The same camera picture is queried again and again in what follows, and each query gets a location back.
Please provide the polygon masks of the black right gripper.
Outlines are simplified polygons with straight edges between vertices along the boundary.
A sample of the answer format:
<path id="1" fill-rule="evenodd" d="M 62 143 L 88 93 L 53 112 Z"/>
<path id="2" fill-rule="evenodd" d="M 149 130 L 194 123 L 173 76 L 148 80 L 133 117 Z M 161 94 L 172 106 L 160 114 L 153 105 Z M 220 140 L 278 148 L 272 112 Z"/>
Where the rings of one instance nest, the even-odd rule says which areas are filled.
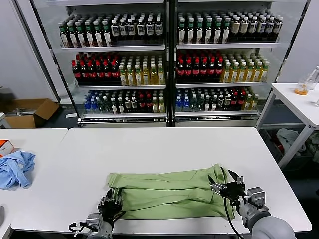
<path id="1" fill-rule="evenodd" d="M 228 173 L 234 181 L 225 185 L 216 183 L 213 178 L 208 175 L 211 190 L 215 193 L 223 193 L 223 197 L 228 199 L 238 199 L 239 196 L 246 196 L 243 176 L 239 176 L 231 170 L 228 170 Z"/>

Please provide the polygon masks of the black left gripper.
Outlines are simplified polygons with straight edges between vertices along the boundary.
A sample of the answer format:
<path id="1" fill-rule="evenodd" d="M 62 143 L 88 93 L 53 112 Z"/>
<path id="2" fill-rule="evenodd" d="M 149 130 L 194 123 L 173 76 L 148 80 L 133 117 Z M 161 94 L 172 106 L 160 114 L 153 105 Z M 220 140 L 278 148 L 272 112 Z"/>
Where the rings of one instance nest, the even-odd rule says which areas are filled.
<path id="1" fill-rule="evenodd" d="M 99 212 L 104 221 L 113 221 L 122 210 L 122 189 L 113 189 L 115 203 L 108 203 L 112 200 L 112 189 L 109 189 L 99 202 Z"/>

